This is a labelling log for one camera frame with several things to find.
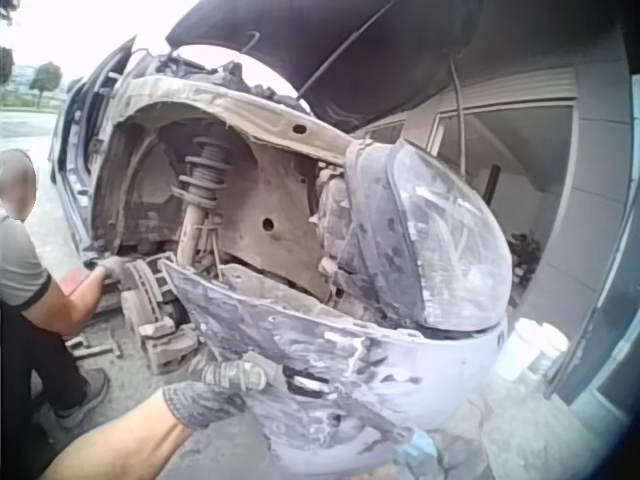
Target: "car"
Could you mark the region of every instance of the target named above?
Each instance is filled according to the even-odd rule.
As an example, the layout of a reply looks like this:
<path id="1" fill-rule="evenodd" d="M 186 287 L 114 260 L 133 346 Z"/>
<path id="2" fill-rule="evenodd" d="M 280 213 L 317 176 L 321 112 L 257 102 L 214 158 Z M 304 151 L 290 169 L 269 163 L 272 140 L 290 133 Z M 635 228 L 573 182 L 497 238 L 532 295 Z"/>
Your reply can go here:
<path id="1" fill-rule="evenodd" d="M 203 0 L 169 53 L 131 39 L 71 92 L 52 179 L 87 265 L 138 256 L 122 308 L 155 373 L 202 342 L 220 359 L 253 351 L 422 428 L 478 387 L 511 285 L 495 218 L 418 147 L 350 134 L 447 87 L 481 4 Z M 193 45 L 251 55 L 299 94 L 249 87 L 236 62 L 180 56 Z M 245 399 L 289 472 L 390 458 L 389 439 L 331 395 Z"/>

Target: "gray glove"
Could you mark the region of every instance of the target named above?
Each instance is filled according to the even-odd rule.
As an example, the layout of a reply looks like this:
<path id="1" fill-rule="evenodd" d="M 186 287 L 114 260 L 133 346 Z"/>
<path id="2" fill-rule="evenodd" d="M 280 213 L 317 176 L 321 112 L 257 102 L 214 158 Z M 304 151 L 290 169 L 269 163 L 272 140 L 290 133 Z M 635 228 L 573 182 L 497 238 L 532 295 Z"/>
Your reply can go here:
<path id="1" fill-rule="evenodd" d="M 112 255 L 107 258 L 98 260 L 96 264 L 107 271 L 109 278 L 112 278 L 118 282 L 122 281 L 122 275 L 124 273 L 124 266 L 132 261 L 128 257 L 118 257 Z"/>
<path id="2" fill-rule="evenodd" d="M 191 430 L 202 430 L 243 413 L 245 403 L 238 392 L 262 390 L 267 383 L 264 370 L 252 363 L 232 361 L 204 367 L 197 369 L 201 381 L 188 380 L 162 388 L 173 416 Z"/>

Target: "sky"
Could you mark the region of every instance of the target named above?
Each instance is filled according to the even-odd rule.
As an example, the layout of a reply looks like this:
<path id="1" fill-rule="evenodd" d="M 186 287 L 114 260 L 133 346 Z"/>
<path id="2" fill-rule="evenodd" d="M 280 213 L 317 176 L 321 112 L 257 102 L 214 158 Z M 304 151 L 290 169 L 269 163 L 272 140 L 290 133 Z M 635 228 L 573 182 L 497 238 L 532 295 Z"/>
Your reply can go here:
<path id="1" fill-rule="evenodd" d="M 17 65 L 60 65 L 64 81 L 86 76 L 113 50 L 138 34 L 134 48 L 166 53 L 164 37 L 197 0 L 22 0 L 13 25 L 0 23 L 0 45 L 13 49 Z M 191 47 L 188 58 L 220 65 L 236 53 Z M 262 83 L 295 95 L 282 77 L 250 57 L 238 59 L 249 85 Z"/>

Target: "hood strut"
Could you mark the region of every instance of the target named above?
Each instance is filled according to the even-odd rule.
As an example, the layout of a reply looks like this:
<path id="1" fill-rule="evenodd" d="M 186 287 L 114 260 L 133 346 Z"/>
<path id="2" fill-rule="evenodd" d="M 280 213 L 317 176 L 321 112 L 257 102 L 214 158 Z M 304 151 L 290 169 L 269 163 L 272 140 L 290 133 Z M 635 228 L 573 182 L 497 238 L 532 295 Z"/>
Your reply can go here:
<path id="1" fill-rule="evenodd" d="M 397 1 L 398 0 L 391 0 L 384 7 L 382 7 L 378 11 L 378 13 L 374 14 L 369 20 L 367 20 L 364 25 L 362 25 L 358 30 L 356 30 L 351 35 L 349 35 L 349 38 L 347 38 L 344 42 L 342 42 L 342 44 L 335 50 L 335 52 L 333 52 L 329 56 L 329 58 L 327 58 L 324 61 L 324 63 L 320 65 L 320 67 L 318 67 L 318 70 L 316 70 L 315 73 L 311 75 L 309 80 L 307 80 L 306 83 L 300 88 L 300 90 L 298 91 L 298 96 L 296 97 L 296 100 L 300 100 L 304 95 L 304 92 L 306 92 L 307 89 L 311 85 L 313 85 L 318 78 L 320 78 L 320 75 L 322 75 L 325 72 L 325 70 L 331 66 L 334 60 L 338 58 L 340 54 L 344 52 L 349 45 L 351 45 L 360 35 L 362 35 L 362 33 L 364 33 L 364 31 L 367 28 L 369 28 L 373 22 L 375 22 L 378 18 L 380 18 L 380 16 L 384 12 L 389 10 L 389 8 L 391 8 L 391 6 L 393 6 Z"/>

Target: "suspension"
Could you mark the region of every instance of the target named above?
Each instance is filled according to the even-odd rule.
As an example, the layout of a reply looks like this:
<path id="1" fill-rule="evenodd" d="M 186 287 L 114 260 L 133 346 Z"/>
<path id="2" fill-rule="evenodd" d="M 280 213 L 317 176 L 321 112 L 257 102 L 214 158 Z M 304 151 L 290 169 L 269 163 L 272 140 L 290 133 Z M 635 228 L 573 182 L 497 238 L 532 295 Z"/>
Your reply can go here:
<path id="1" fill-rule="evenodd" d="M 209 248 L 210 234 L 213 234 L 212 249 L 216 268 L 219 271 L 215 231 L 219 223 L 219 215 L 214 217 L 214 212 L 218 201 L 218 190 L 226 187 L 225 174 L 231 168 L 228 160 L 231 147 L 224 142 L 207 137 L 197 137 L 193 142 L 202 148 L 202 154 L 199 157 L 185 158 L 189 174 L 179 177 L 179 180 L 185 184 L 185 189 L 172 188 L 173 194 L 187 203 L 176 260 L 178 265 L 193 266 L 201 233 L 204 230 L 207 232 L 205 249 Z"/>

